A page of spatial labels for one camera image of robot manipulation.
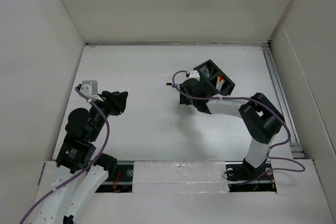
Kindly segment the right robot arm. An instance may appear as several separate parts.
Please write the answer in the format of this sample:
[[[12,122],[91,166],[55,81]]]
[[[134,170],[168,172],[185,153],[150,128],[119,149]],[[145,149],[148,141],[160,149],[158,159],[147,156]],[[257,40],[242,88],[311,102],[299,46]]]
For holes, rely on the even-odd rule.
[[[248,100],[231,99],[220,94],[209,94],[200,81],[189,78],[178,85],[180,104],[192,105],[206,114],[224,114],[241,118],[251,136],[249,150],[243,159],[243,171],[250,177],[261,173],[267,151],[280,131],[283,115],[263,93],[255,93]]]

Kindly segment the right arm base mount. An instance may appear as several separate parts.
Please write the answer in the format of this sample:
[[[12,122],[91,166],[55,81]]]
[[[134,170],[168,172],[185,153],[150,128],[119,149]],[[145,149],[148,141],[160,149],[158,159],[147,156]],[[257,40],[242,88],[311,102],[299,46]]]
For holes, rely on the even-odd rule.
[[[273,175],[263,175],[256,179],[262,172],[248,174],[242,164],[228,164],[223,178],[228,181],[230,193],[244,192],[276,192],[276,184]]]

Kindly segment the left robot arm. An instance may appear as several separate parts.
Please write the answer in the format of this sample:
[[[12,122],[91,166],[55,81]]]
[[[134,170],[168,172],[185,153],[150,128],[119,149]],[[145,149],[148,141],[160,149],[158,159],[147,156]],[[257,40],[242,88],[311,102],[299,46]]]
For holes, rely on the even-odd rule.
[[[126,108],[128,92],[89,95],[75,91],[90,105],[77,108],[68,116],[66,136],[56,158],[52,189],[35,204],[43,204],[34,223],[75,223],[99,186],[118,169],[117,159],[103,153],[108,140],[96,150],[94,142],[102,128],[110,136],[109,116],[121,115]]]

